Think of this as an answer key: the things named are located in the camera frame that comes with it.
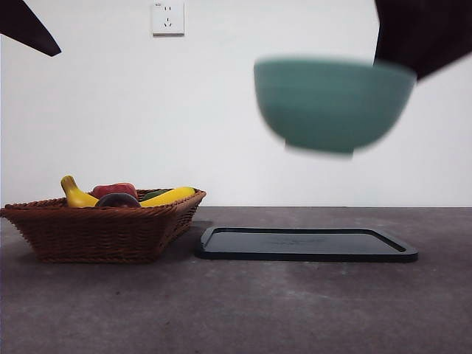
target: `green bowl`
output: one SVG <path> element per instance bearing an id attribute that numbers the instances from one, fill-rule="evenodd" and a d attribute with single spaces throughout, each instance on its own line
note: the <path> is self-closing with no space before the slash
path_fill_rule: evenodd
<path id="1" fill-rule="evenodd" d="M 266 58 L 254 65 L 257 103 L 289 145 L 352 153 L 395 124 L 416 74 L 393 63 Z"/>

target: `black plastic tray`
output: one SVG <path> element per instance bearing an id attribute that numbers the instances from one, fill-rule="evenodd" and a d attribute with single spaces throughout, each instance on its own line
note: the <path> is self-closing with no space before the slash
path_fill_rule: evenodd
<path id="1" fill-rule="evenodd" d="M 195 256 L 211 260 L 414 262 L 418 252 L 371 229 L 211 227 Z"/>

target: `brown wicker basket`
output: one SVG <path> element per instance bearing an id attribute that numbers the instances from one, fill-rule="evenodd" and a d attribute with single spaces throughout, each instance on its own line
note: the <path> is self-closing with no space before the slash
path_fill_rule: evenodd
<path id="1" fill-rule="evenodd" d="M 138 190 L 139 199 L 155 190 Z M 46 263 L 149 263 L 187 231 L 206 193 L 146 208 L 69 208 L 66 199 L 7 204 L 8 219 Z"/>

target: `wall socket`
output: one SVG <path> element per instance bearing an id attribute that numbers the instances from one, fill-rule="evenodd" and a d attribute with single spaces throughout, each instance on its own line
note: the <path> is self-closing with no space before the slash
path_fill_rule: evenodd
<path id="1" fill-rule="evenodd" d="M 184 0 L 158 1 L 151 7 L 153 36 L 184 35 Z"/>

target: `red fruit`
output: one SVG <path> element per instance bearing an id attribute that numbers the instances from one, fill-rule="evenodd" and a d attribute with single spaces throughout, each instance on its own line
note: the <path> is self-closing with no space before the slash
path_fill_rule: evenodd
<path id="1" fill-rule="evenodd" d="M 96 186 L 94 190 L 91 191 L 91 194 L 97 199 L 110 193 L 127 193 L 136 199 L 138 198 L 136 188 L 131 183 L 116 183 L 108 186 Z"/>

